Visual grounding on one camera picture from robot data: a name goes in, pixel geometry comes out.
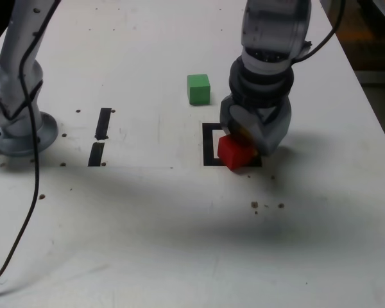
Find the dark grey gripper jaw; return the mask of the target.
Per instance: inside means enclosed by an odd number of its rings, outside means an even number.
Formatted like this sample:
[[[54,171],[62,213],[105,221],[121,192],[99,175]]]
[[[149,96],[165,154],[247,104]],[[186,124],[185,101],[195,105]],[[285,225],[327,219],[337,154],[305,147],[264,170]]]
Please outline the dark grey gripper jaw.
[[[235,104],[232,96],[225,97],[220,106],[220,125],[223,131],[230,135],[234,132],[235,121],[230,114],[230,107]]]

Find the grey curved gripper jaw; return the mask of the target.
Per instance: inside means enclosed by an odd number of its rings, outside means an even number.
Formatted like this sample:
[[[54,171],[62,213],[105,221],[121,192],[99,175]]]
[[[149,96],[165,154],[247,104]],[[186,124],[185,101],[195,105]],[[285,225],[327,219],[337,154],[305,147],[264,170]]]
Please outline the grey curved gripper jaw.
[[[287,135],[291,122],[291,104],[283,101],[271,108],[230,107],[237,133],[249,141],[262,156],[270,156]]]

